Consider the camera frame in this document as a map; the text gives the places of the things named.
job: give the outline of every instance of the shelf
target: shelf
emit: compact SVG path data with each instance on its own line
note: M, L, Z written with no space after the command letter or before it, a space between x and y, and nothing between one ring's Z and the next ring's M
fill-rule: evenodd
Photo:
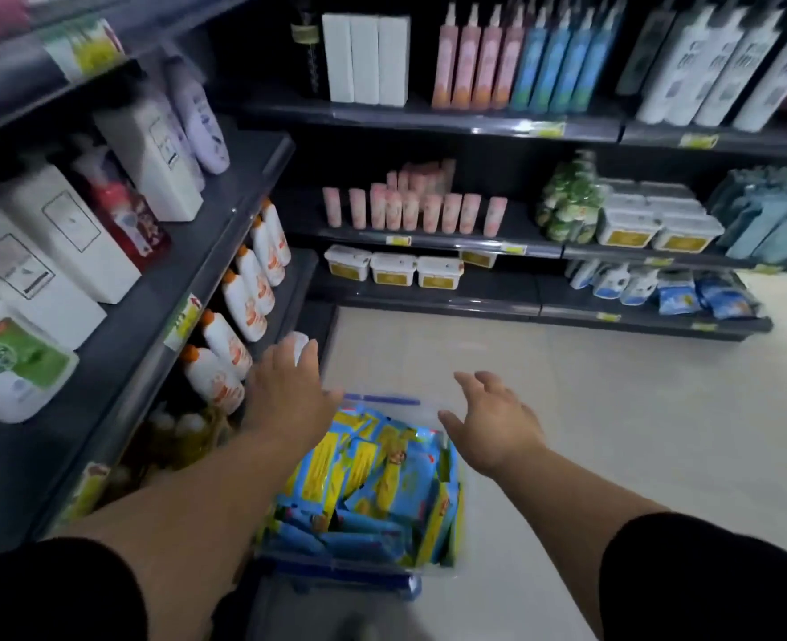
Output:
M284 133L224 127L232 165L208 179L195 220L165 225L170 251L105 307L58 395L31 420L0 425L0 551L46 534L89 462L120 458L179 354L164 344L174 309L190 293L209 300L294 150Z
M397 245L403 244L402 239L410 238L411 247L453 251L466 249L495 254L504 252L520 254L523 251L526 256L547 259L558 259L563 251L560 244L546 240L539 233L538 227L527 214L525 203L510 202L500 225L500 233L497 237L490 238L481 233L466 236L464 234L443 234L440 231L428 234L423 230L357 230L348 225L351 222L351 210L346 202L342 204L344 224L340 227L329 227L321 189L277 190L273 194L273 200L281 214L287 235L319 238L336 243L350 243L356 247ZM487 200L484 200L482 204L484 207L487 206ZM481 223L482 219L477 221L477 225L481 225Z
M624 125L620 143L673 149L714 150L720 153L787 156L787 128L773 125L765 127L760 132L745 132L730 126L705 128L694 124L671 126L667 123L650 126L640 121L629 120Z
M657 268L681 268L689 270L751 270L766 274L787 272L787 261L778 265L767 265L753 259L732 259L716 245L708 247L699 254L663 252L648 247L615 247L588 243L570 244L563 248L565 259L599 259L611 263L637 263Z
M624 306L618 300L599 299L591 289L574 290L568 279L538 276L542 301L539 317L572 325L610 328L635 333L684 335L741 340L753 333L769 333L770 319L715 320L709 313L695 315L661 315L655 301L642 306Z
M274 308L266 317L269 327L259 342L250 345L251 359L259 360L269 346L297 330L298 316L317 265L319 256L313 250L292 247L292 260L286 266L286 278L273 288Z
M360 103L332 103L305 99L278 85L248 85L219 82L208 89L215 109L225 113L294 121L325 126L360 126L394 130L463 132L518 138L551 138L575 142L619 141L618 115L596 105L595 114L528 116L512 110L484 113L433 110L411 95L405 107L367 106Z
M0 126L60 96L124 59L93 72L86 65L67 78L49 56L50 37L76 31L87 20L104 19L126 58L137 58L169 39L247 0L60 0L37 14L35 31L0 41Z
M372 277L363 282L335 277L320 267L310 298L340 306L458 314L494 320L530 321L538 316L538 287L527 272L500 272L467 266L456 290L420 288L415 272L408 287L381 285Z

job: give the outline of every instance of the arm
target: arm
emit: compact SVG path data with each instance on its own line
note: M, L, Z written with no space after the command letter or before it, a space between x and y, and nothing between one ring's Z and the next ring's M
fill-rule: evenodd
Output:
M666 507L602 479L545 445L536 415L494 373L456 373L464 422L438 414L459 453L494 479L527 519L592 631L604 638L599 572L607 544L641 515Z
M200 639L274 495L330 427L342 392L322 391L311 341L288 337L250 369L241 433L224 448L61 531L120 555L139 583L149 638Z

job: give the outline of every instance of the right hand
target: right hand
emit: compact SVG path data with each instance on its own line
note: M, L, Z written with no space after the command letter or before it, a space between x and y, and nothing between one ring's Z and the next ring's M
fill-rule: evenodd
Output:
M515 454L546 447L536 414L504 386L500 376L488 371L458 371L453 376L468 400L468 415L462 422L442 410L438 420L474 470L494 479Z

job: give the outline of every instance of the black sleeve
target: black sleeve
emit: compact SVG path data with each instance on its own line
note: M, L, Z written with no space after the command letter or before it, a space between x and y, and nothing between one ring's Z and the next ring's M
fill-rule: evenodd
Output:
M632 519L599 579L605 641L786 639L787 552L673 513Z
M112 550L86 539L53 539L0 555L0 639L139 641L143 596Z

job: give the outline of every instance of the tiled floor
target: tiled floor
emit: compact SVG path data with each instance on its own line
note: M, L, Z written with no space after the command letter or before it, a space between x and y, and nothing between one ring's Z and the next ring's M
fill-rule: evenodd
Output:
M787 277L748 279L774 332L743 344L341 309L328 386L416 394L463 414L456 369L491 369L562 454L676 510L787 549ZM328 638L345 614L382 638L592 639L545 551L469 474L467 560L415 603L269 586L261 638Z

